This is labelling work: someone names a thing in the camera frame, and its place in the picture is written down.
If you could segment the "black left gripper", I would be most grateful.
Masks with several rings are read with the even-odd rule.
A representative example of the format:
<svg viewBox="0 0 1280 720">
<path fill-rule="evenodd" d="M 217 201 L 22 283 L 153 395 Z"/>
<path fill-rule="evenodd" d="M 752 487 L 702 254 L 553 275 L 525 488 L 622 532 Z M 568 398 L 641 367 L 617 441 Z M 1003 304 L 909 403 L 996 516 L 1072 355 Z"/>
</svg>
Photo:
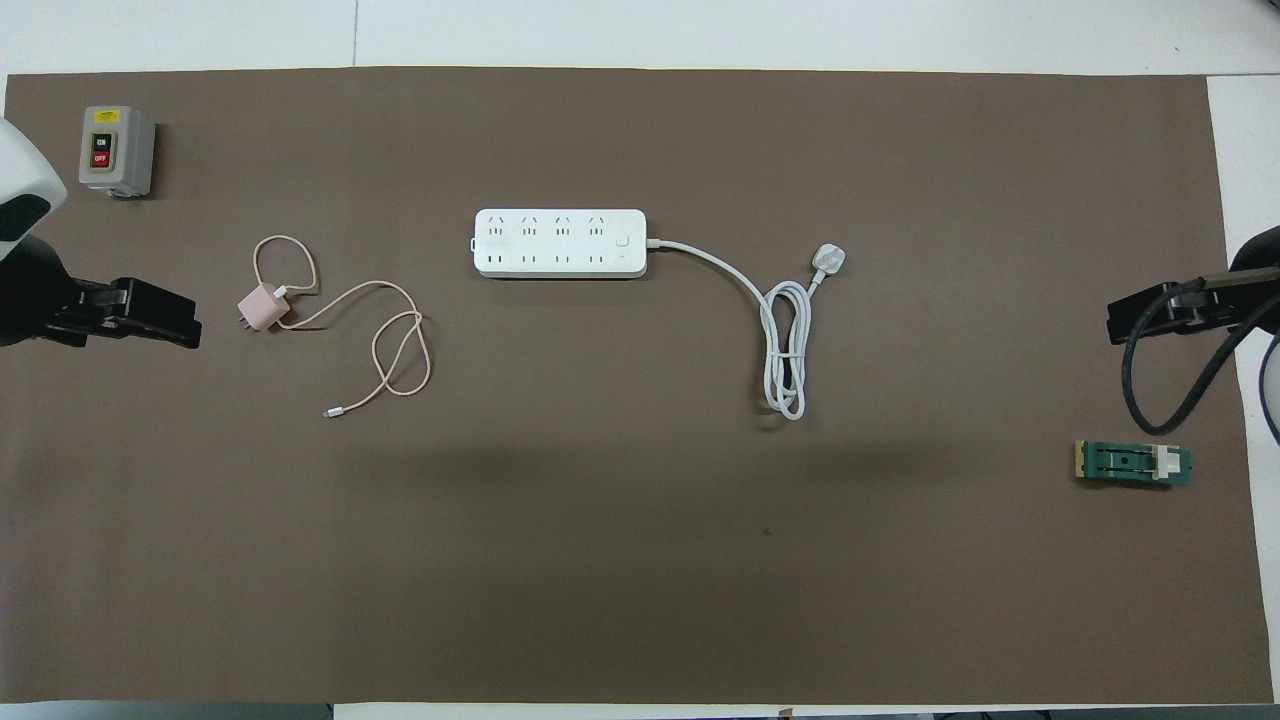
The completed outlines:
<svg viewBox="0 0 1280 720">
<path fill-rule="evenodd" d="M 1 263 L 1 346 L 50 340 L 83 348 L 87 333 L 60 329 L 56 322 L 67 307 L 79 307 L 95 287 L 92 281 L 72 277 L 44 240 L 24 236 Z M 192 350 L 202 337 L 193 300 L 137 278 L 118 278 L 100 290 L 95 311 L 100 323 L 88 328 L 91 336 L 156 340 Z"/>
</svg>

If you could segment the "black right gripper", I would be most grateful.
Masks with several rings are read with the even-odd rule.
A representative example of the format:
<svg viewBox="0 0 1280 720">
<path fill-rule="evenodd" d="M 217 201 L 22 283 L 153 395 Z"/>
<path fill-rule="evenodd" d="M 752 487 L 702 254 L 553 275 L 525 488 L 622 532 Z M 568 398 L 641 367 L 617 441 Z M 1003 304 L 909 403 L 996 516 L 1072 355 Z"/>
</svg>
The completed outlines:
<svg viewBox="0 0 1280 720">
<path fill-rule="evenodd" d="M 1243 323 L 1279 292 L 1279 228 L 1247 241 L 1226 272 L 1207 275 L 1202 283 L 1157 283 L 1108 304 L 1107 334 L 1111 345 L 1124 346 L 1134 329 L 1144 340 L 1166 334 L 1194 336 L 1230 329 Z M 1207 304 L 1199 318 L 1181 301 L 1201 293 Z M 1155 306 L 1153 316 L 1139 328 L 1140 316 Z"/>
</svg>

